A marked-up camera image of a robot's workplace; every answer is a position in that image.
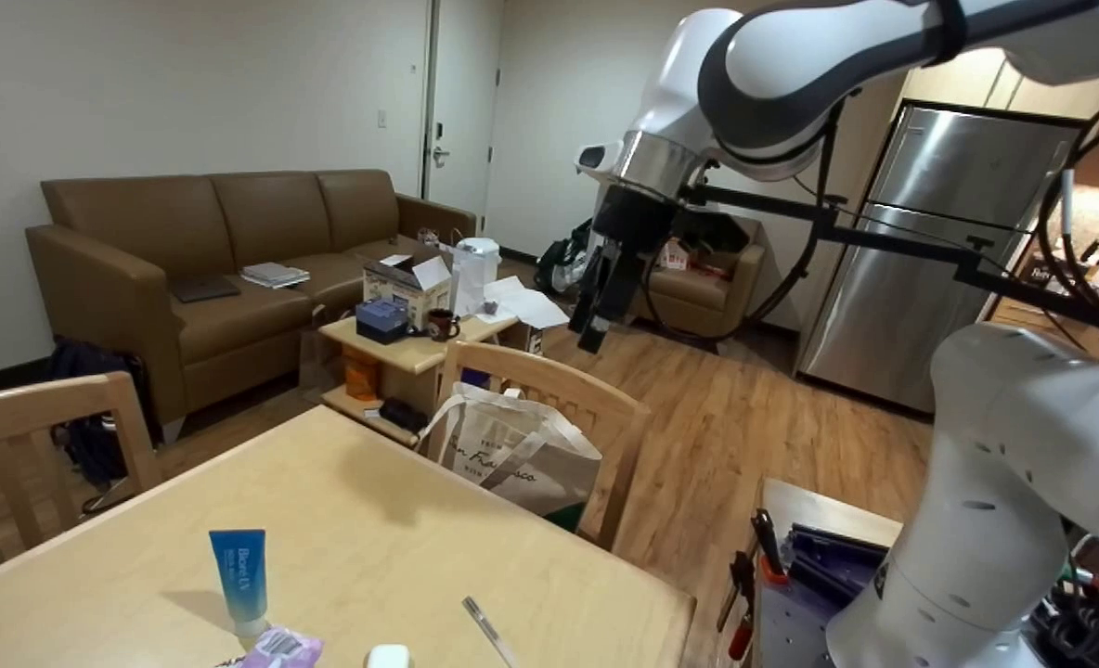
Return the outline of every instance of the cardboard box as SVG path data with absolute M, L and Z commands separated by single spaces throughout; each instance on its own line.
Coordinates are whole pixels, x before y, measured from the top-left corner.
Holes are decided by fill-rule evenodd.
M 409 323 L 422 326 L 430 308 L 449 308 L 451 280 L 443 258 L 387 258 L 364 270 L 364 302 L 402 298 Z

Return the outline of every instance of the table surface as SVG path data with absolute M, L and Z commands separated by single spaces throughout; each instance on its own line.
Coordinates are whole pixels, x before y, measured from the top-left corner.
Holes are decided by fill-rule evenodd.
M 857 505 L 842 505 L 836 498 L 814 493 L 782 478 L 763 478 L 763 509 L 773 517 L 778 543 L 794 525 L 833 530 L 833 536 L 851 536 L 877 546 L 889 546 L 899 537 L 896 520 L 866 514 Z
M 512 323 L 516 323 L 512 317 L 464 319 L 461 333 L 451 343 L 481 343 L 481 339 L 507 331 Z M 364 353 L 387 366 L 409 370 L 409 376 L 422 376 L 446 361 L 446 343 L 402 339 L 402 343 L 383 347 L 383 343 L 360 339 L 357 319 L 325 323 L 321 339 L 340 343 L 344 350 L 357 350 L 357 353 Z
M 312 407 L 0 568 L 0 663 L 237 656 L 211 528 L 267 530 L 267 621 L 321 663 L 403 642 L 417 663 L 678 663 L 690 598 L 516 505 Z

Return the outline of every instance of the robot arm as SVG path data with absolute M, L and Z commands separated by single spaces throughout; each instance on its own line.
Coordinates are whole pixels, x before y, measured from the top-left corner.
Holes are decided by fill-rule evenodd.
M 833 107 L 857 86 L 975 44 L 1001 44 L 1038 81 L 1095 77 L 1099 0 L 820 0 L 685 16 L 625 144 L 579 156 L 579 170 L 609 185 L 594 217 L 606 245 L 573 319 L 584 350 L 625 319 L 646 258 L 708 164 L 790 178 L 824 150 Z
M 1099 76 L 1099 0 L 820 0 L 678 21 L 602 178 L 594 295 L 573 326 L 597 347 L 646 258 L 708 164 L 751 178 L 803 170 L 833 107 L 885 71 L 1001 44 L 1038 81 Z M 928 491 L 877 582 L 833 621 L 836 663 L 1037 663 L 1017 621 L 1066 561 L 1062 517 L 1099 536 L 1099 363 L 1029 333 L 970 326 L 939 347 Z

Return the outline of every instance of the door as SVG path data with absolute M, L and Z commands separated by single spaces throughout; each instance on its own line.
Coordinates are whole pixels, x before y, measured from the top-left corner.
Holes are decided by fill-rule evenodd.
M 502 0 L 430 0 L 422 198 L 481 227 L 502 67 Z

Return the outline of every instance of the chair backrest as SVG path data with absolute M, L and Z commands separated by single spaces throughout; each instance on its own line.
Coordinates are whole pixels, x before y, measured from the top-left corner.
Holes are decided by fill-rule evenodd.
M 646 439 L 646 407 L 617 385 L 589 380 L 586 370 L 506 347 L 449 347 L 443 366 L 443 402 L 451 392 L 464 370 L 481 370 L 490 391 L 521 385 L 521 396 L 552 405 L 594 442 L 594 451 L 602 451 L 602 470 L 586 498 L 579 536 L 612 551 L 639 463 L 639 446 Z
M 132 380 L 83 376 L 37 385 L 0 391 L 0 561 L 83 520 L 70 460 L 55 451 L 52 432 L 83 415 L 116 420 L 118 454 L 137 491 L 159 484 Z

